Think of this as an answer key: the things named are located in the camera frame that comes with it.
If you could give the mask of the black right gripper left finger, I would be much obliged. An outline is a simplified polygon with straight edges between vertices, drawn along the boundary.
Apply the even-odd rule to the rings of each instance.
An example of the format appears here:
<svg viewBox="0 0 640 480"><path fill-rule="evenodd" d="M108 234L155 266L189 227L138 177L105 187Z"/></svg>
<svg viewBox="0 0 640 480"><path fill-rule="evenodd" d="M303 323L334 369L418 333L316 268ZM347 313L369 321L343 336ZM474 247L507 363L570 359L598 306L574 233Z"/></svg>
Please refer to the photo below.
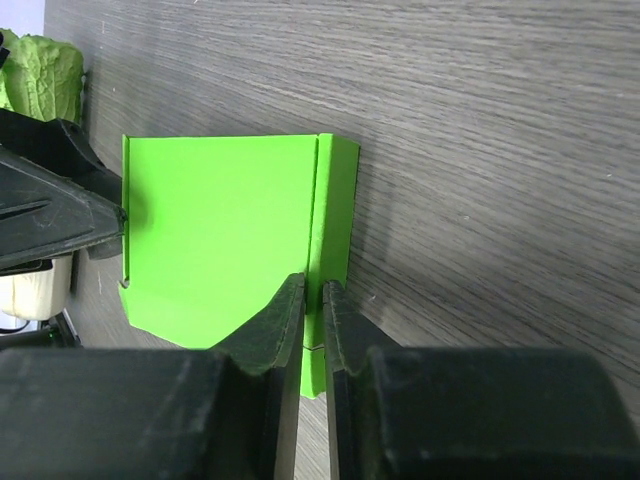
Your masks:
<svg viewBox="0 0 640 480"><path fill-rule="evenodd" d="M207 350L1 354L5 479L290 479L305 279Z"/></svg>

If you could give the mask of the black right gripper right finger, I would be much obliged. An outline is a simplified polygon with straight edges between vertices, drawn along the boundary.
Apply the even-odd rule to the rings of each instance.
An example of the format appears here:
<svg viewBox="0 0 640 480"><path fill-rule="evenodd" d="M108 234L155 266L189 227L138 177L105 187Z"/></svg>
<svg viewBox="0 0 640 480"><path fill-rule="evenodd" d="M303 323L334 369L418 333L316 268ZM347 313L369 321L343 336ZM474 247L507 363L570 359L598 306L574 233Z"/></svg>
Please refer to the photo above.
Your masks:
<svg viewBox="0 0 640 480"><path fill-rule="evenodd" d="M635 479L639 438L593 357L403 347L323 288L335 479Z"/></svg>

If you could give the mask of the green paper box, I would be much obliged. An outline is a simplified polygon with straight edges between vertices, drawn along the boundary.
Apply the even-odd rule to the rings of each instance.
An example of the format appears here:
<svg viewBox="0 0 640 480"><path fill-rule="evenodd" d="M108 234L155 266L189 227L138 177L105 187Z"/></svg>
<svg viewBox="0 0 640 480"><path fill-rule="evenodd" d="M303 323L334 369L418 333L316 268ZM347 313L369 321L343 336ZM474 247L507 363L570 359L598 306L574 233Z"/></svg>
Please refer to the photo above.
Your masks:
<svg viewBox="0 0 640 480"><path fill-rule="evenodd" d="M125 137L129 324L210 348L305 276L300 392L326 388L322 287L349 265L360 147L331 134Z"/></svg>

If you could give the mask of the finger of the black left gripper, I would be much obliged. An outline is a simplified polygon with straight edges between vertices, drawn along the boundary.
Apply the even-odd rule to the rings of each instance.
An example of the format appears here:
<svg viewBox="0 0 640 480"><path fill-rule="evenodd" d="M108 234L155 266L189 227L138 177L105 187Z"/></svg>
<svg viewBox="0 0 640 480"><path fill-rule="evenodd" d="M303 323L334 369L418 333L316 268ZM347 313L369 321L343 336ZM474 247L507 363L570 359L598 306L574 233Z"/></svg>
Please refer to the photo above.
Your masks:
<svg viewBox="0 0 640 480"><path fill-rule="evenodd" d="M122 179L75 123L1 112L1 272L47 271L86 250L93 259L122 252Z"/></svg>

